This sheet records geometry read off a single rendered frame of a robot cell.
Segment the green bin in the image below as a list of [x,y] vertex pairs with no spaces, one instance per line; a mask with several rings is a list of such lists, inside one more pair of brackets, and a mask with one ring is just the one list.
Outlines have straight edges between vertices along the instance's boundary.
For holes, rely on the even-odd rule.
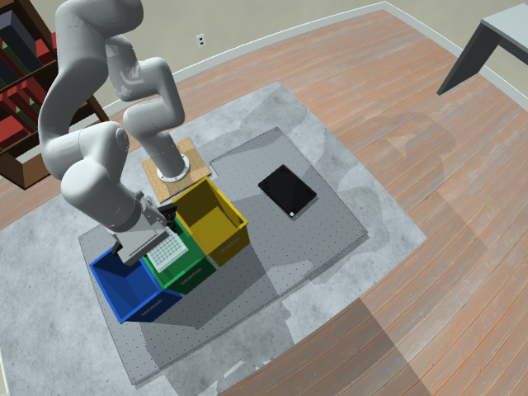
[[177,226],[178,237],[183,241],[189,251],[179,257],[161,273],[158,273],[149,257],[142,258],[163,290],[168,288],[169,290],[187,295],[201,282],[211,276],[216,271],[216,268],[206,259],[206,255],[177,217],[175,217],[174,223]]

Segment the blue bin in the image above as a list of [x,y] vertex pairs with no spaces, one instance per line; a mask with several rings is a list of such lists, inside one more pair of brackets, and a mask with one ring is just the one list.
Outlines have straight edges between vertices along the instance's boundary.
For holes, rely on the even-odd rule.
[[113,256],[113,247],[94,261],[92,273],[120,324],[151,323],[182,299],[180,293],[161,288],[143,258],[127,266]]

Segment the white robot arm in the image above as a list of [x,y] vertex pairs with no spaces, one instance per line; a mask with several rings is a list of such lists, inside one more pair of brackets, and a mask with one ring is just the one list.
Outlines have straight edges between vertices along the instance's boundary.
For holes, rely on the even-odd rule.
[[61,4],[55,13],[59,73],[38,119],[41,155],[49,173],[62,181],[64,199],[115,232],[123,246],[117,253],[128,266],[170,236],[158,221],[150,225],[144,217],[140,203],[144,193],[132,192],[120,181],[129,137],[114,121],[68,131],[78,108],[109,74],[122,101],[161,96],[131,106],[123,115],[125,128],[151,157],[159,178],[174,183],[189,172],[188,158],[167,131],[185,121],[171,69],[159,57],[138,61],[132,44],[122,35],[143,19],[141,0]]

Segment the yellow open-top bin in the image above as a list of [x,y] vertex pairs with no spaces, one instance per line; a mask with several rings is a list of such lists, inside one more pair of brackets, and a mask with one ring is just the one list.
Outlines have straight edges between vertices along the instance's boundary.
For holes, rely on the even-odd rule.
[[177,218],[219,267],[250,243],[248,222],[207,176],[172,202]]

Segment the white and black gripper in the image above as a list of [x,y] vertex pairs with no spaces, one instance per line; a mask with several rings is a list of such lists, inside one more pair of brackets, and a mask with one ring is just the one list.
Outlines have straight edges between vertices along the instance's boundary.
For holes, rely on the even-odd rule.
[[[167,204],[167,205],[157,207],[153,202],[151,202],[150,200],[148,200],[147,198],[143,196],[140,203],[142,204],[141,205],[142,213],[144,217],[147,219],[147,221],[150,223],[150,225],[159,221],[159,223],[162,224],[163,227],[167,225],[171,229],[171,231],[173,231],[174,233],[177,233],[177,230],[175,229],[177,226],[174,224],[174,221],[173,221],[176,217],[176,212],[177,212],[177,206],[175,205],[174,202]],[[116,240],[115,245],[112,248],[111,252],[113,256],[119,256],[117,252],[119,252],[123,248],[123,246],[121,245],[121,242],[117,238],[115,232],[109,229],[106,229],[106,230]]]

